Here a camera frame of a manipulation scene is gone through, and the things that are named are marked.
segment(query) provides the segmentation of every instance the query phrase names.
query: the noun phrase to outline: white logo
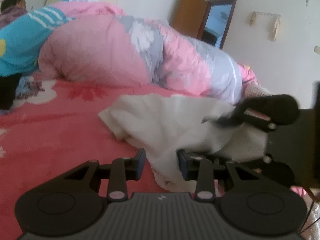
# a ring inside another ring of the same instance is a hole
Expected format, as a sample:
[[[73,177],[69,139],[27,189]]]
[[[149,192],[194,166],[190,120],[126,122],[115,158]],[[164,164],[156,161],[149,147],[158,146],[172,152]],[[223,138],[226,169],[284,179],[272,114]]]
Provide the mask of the white logo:
[[[164,200],[164,199],[166,199],[167,197],[166,196],[164,196],[164,195],[162,195],[162,196],[160,196],[160,197],[158,197],[158,199],[159,200]]]

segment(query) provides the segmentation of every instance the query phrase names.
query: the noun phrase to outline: wooden door frame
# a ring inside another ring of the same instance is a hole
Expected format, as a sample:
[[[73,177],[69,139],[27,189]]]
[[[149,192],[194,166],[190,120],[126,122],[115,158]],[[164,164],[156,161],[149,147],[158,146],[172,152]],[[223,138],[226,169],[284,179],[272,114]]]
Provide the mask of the wooden door frame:
[[[223,45],[224,45],[224,42],[226,41],[226,37],[227,37],[228,31],[229,31],[229,27],[230,27],[231,19],[232,19],[232,16],[233,16],[233,12],[235,11],[236,2],[237,2],[237,0],[209,0],[207,8],[206,8],[205,13],[204,13],[204,17],[203,17],[201,25],[200,25],[200,29],[199,29],[199,32],[198,32],[197,39],[201,40],[201,38],[202,38],[202,35],[203,35],[203,32],[204,32],[204,28],[205,28],[205,25],[207,23],[211,7],[214,6],[214,5],[231,4],[231,11],[230,11],[229,18],[228,18],[227,25],[226,25],[226,29],[224,31],[224,34],[223,34],[222,40],[221,40],[221,44],[220,44],[220,49],[222,49]]]

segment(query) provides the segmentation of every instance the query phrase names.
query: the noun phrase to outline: open door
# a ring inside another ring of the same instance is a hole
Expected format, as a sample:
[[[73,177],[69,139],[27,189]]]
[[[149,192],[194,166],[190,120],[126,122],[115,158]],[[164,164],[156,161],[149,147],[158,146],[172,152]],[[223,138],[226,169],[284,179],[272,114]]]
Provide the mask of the open door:
[[[172,27],[183,35],[196,38],[207,5],[205,0],[182,0]]]

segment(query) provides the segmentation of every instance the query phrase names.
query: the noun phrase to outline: bed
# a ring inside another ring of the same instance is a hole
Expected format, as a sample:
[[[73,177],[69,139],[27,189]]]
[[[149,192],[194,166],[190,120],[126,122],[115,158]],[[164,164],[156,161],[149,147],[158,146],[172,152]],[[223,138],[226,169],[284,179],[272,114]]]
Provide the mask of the bed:
[[[0,236],[18,238],[17,199],[31,188],[90,159],[101,164],[132,157],[136,149],[116,141],[98,113],[120,95],[174,92],[154,85],[111,88],[62,80],[42,82],[37,96],[15,101],[13,111],[0,117]],[[107,182],[101,185],[106,194]],[[128,182],[128,193],[164,192],[146,163],[140,181]]]

